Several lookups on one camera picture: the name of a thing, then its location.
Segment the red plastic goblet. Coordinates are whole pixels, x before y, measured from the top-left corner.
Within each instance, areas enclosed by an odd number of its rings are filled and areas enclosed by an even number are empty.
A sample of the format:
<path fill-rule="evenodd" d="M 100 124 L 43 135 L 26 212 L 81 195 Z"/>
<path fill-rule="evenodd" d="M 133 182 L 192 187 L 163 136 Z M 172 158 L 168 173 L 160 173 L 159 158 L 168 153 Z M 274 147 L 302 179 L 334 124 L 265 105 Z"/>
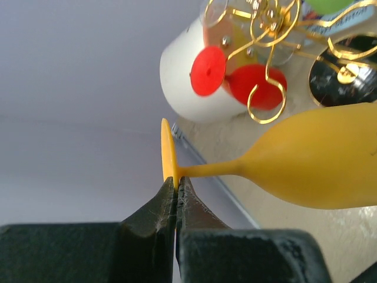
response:
<path fill-rule="evenodd" d="M 251 106 L 258 110 L 272 110 L 282 102 L 278 87 L 265 79 L 266 66 L 248 64 L 226 74 L 226 58 L 219 47 L 204 48 L 195 58 L 190 72 L 190 82 L 194 92 L 201 97 L 214 94 L 223 84 L 228 85 L 230 94 L 246 105 L 250 92 L 258 86 L 251 99 Z"/>

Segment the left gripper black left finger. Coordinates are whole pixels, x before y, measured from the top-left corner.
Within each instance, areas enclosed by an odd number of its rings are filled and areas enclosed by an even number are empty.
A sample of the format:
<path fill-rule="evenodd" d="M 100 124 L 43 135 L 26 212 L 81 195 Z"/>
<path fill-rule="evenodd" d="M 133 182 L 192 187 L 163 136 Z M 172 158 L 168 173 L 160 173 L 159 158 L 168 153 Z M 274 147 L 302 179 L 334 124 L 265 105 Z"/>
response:
<path fill-rule="evenodd" d="M 2 282 L 171 282 L 176 190 L 168 178 L 121 222 L 1 227 Z"/>

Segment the clear wine glass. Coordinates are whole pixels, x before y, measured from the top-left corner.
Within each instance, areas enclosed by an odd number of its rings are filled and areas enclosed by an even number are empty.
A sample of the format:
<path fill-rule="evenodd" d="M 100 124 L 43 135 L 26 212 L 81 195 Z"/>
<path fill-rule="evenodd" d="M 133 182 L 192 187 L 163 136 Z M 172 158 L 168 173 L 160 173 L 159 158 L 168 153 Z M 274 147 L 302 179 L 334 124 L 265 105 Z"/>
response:
<path fill-rule="evenodd" d="M 249 61 L 287 63 L 300 38 L 301 1 L 204 1 L 200 11 L 204 46 L 219 47 L 233 65 Z"/>

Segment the orange plastic goblet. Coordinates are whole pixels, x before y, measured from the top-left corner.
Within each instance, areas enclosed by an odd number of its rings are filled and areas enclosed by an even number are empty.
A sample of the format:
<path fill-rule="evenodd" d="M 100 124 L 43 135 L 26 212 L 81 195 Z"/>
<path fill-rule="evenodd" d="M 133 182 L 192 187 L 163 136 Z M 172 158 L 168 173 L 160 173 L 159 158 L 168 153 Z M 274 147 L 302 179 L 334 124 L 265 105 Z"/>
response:
<path fill-rule="evenodd" d="M 181 167 L 170 125 L 161 122 L 163 177 L 235 175 L 286 202 L 314 209 L 376 205 L 376 104 L 317 108 L 265 132 L 238 159 Z"/>

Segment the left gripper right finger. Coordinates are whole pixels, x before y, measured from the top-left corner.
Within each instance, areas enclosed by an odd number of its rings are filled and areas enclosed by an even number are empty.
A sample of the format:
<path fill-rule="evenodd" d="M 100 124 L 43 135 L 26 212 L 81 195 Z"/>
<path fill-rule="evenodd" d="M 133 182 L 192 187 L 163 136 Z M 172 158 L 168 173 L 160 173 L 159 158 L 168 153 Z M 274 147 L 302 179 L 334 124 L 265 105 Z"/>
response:
<path fill-rule="evenodd" d="M 176 258 L 182 282 L 331 282 L 314 237 L 297 229 L 232 229 L 180 180 Z"/>

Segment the green goblet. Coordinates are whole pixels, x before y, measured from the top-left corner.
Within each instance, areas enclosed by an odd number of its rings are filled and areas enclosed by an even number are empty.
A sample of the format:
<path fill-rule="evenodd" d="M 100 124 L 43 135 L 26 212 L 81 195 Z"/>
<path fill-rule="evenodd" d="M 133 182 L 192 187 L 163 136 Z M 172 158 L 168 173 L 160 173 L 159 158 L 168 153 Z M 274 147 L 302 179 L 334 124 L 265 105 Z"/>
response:
<path fill-rule="evenodd" d="M 353 0 L 307 0 L 303 2 L 311 11 L 320 15 L 326 15 L 348 7 L 353 3 Z"/>

